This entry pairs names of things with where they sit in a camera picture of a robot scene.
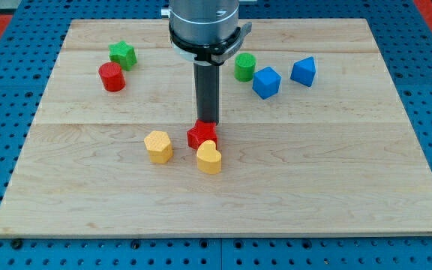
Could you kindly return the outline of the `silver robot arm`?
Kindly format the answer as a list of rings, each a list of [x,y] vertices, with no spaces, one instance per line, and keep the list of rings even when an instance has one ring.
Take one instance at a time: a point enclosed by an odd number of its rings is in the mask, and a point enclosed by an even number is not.
[[[160,14],[176,53],[200,66],[222,65],[252,30],[250,22],[239,25],[239,0],[170,0]]]

